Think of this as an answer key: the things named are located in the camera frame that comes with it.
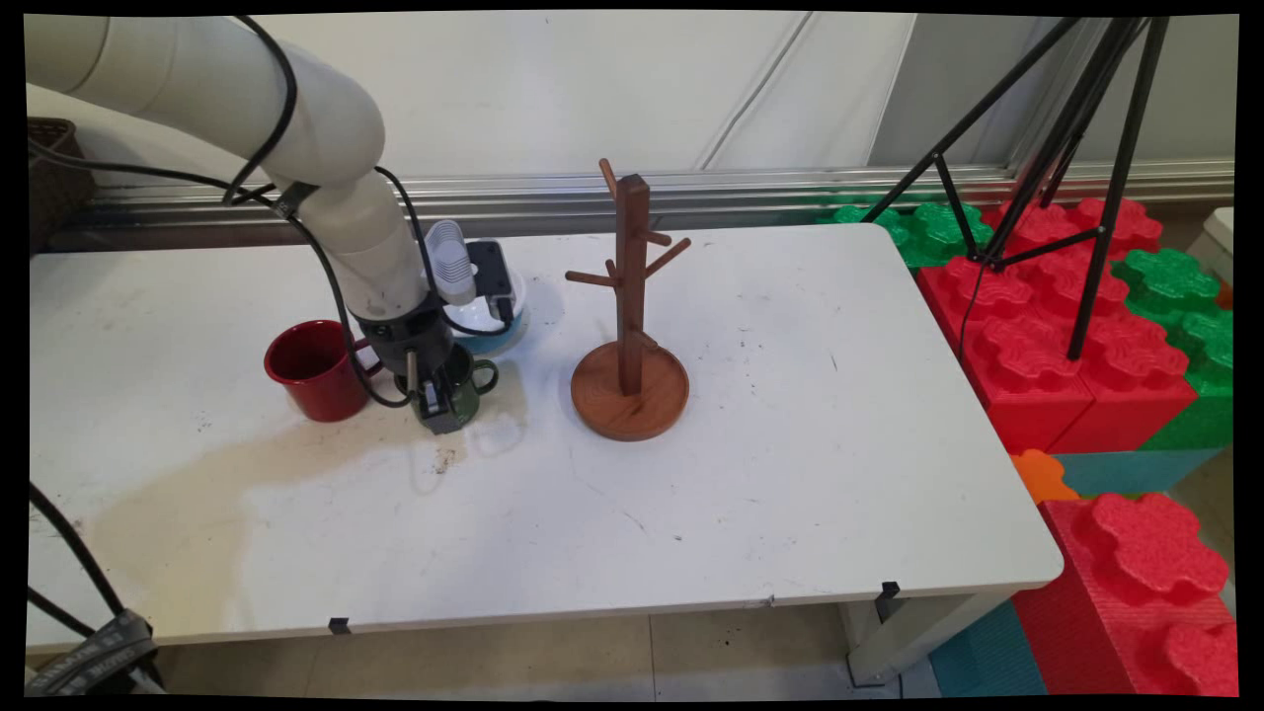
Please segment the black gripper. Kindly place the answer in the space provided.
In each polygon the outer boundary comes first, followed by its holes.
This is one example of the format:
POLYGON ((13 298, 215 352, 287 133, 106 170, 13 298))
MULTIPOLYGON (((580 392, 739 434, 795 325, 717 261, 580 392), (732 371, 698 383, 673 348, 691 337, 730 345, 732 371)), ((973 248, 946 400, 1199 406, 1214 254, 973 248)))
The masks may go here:
POLYGON ((418 307, 403 316, 374 321, 359 318, 362 335, 406 392, 407 356, 417 361, 417 419, 434 435, 460 431, 460 388, 470 381, 470 356, 453 356, 454 337, 442 307, 418 307))

